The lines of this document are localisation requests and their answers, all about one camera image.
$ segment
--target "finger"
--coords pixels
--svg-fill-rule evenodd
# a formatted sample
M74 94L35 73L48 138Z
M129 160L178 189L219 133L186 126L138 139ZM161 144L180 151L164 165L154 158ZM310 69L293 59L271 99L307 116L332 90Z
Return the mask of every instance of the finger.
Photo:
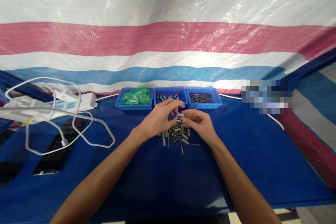
M173 98L169 98L169 99L167 99L167 100L165 100L164 102L161 102L161 103L159 103L159 104L162 104L162 106L166 106L166 105L168 105L169 103L172 103L173 101L174 101Z
M192 114L192 113L184 113L184 116L185 117L188 117L188 118L190 118L190 119L192 119L192 118L198 118L199 116L198 115L195 115L195 114Z
M194 121L190 120L189 118L183 117L183 122L187 125L189 125L191 128L197 130L199 128L199 124L195 123Z
M175 108L178 108L179 106L184 107L184 102L180 100L175 100L171 103L169 103L166 108L169 109L169 111L174 110Z
M208 115L207 113L199 111L197 109L184 110L181 113L183 114L192 113L192 114L195 114L197 116L202 116L202 117L204 117L205 115Z
M177 117L174 117L173 119L171 119L171 120L168 121L168 122L169 122L169 128L173 127L173 125L174 125L175 123L177 123Z

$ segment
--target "white power strip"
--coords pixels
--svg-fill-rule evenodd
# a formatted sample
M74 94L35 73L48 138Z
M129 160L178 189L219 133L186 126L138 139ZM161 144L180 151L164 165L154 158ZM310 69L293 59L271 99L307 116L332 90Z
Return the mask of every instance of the white power strip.
M14 100L18 102L24 102L25 106L22 106L16 102L10 102L5 104L4 107L47 107L51 108L53 106L53 102L48 102L48 103L43 103L38 100L34 100L30 98L29 96L21 96L21 97L16 97ZM66 102L63 100L57 100L55 109L58 110L63 110L67 112L76 112L76 107L77 107L77 101L70 101ZM79 110L78 111L87 111L91 110L97 107L96 103L96 95L94 93L86 93L81 95L81 102L79 105ZM14 120L14 121L20 121L20 122L26 122L28 121L32 116L35 116L37 114L43 115L43 117L36 117L33 122L30 124L36 124L42 121L45 121L45 118L49 118L51 112L46 112L46 111L36 111L36 110L26 110L26 111L0 111L0 117L9 119L9 120ZM65 116L62 112L54 112L52 115L51 119Z

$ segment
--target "blue tablecloth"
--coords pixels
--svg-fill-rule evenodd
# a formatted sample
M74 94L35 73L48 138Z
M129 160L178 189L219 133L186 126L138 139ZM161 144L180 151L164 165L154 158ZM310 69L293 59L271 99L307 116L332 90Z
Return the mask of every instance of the blue tablecloth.
M221 107L206 112L219 137L273 208L336 203L334 192L274 121L246 109L239 100L222 97L222 101ZM109 125L116 143L105 149L79 138L59 173L32 175L41 157L26 151L24 128L0 146L0 161L23 162L14 180L0 187L0 223L49 222L76 185L149 113L124 112L115 102L116 97L103 100L91 112ZM69 119L54 121L62 125ZM32 125L30 146L44 151L57 133L48 123ZM98 122L93 122L85 135L94 143L108 145L112 141ZM201 146L184 146L184 155L179 142L170 142L169 148L162 146L159 137L144 143L91 222L234 210L209 147L195 131L190 142Z

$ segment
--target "red stripe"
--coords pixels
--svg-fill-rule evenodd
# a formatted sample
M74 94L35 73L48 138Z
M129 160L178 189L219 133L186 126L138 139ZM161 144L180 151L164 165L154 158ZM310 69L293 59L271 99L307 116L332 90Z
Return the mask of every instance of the red stripe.
M326 184L336 190L336 155L333 150L295 114L281 114L277 119Z
M226 94L240 94L242 92L241 89L217 89L218 93L221 93L223 95Z
M47 51L83 56L133 55L143 51L302 53L312 60L336 47L336 28L276 27L220 22L161 22L102 27L53 22L0 24L0 54Z

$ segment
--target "small bin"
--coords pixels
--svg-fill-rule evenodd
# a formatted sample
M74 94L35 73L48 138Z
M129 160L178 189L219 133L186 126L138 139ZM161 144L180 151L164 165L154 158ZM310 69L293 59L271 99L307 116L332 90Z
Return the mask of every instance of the small bin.
M147 88L151 91L150 95L150 104L122 104L123 95L127 93L128 91L136 89L133 88L122 88L120 91L120 94L118 95L117 102L115 103L115 106L118 107L121 110L152 110L153 109L153 88Z
M173 96L173 98L174 98L174 96L176 95L176 94L178 94L177 95L177 97L178 97L178 99L180 100L180 101L183 101L184 102L184 106L185 107L187 107L187 104L188 104L188 98L187 98L187 93L186 93L186 90L184 89L184 87L157 87L157 88L155 88L154 89L154 106L156 105L156 104L159 104L159 103L161 103L162 102L162 100L161 99L159 99L159 100L157 100L157 96L158 96L158 94L160 95L160 94L163 94L166 98L168 98L169 96Z
M191 103L190 95L191 94L210 94L213 103ZM216 109L222 105L221 97L219 96L217 90L212 87L206 88L187 88L188 96L188 107L189 109Z

